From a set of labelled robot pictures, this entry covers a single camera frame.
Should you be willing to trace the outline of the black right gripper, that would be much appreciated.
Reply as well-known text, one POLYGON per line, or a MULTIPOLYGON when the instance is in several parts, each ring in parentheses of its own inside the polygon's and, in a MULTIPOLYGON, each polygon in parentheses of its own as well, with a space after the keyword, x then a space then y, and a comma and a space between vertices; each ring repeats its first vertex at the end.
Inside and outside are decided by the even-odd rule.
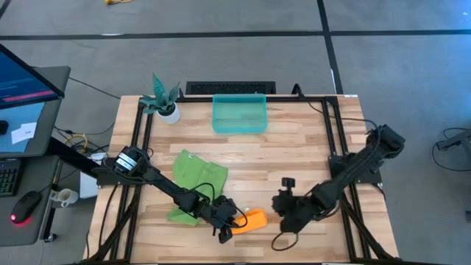
POLYGON ((316 207, 307 197, 294 196, 292 189, 295 179, 283 177, 283 189, 272 197, 272 209, 282 218, 280 231, 282 233, 299 233, 316 215, 316 207))

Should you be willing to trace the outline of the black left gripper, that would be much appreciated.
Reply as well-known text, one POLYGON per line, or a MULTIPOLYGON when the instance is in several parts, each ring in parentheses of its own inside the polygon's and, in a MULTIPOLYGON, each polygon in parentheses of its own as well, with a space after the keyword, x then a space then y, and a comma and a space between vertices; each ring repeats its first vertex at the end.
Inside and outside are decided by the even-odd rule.
POLYGON ((232 230, 235 227, 234 216, 237 214, 236 204, 231 198, 220 195, 216 198, 216 206, 205 202, 200 210, 200 218, 216 229, 220 229, 218 238, 220 244, 225 244, 233 237, 232 230))

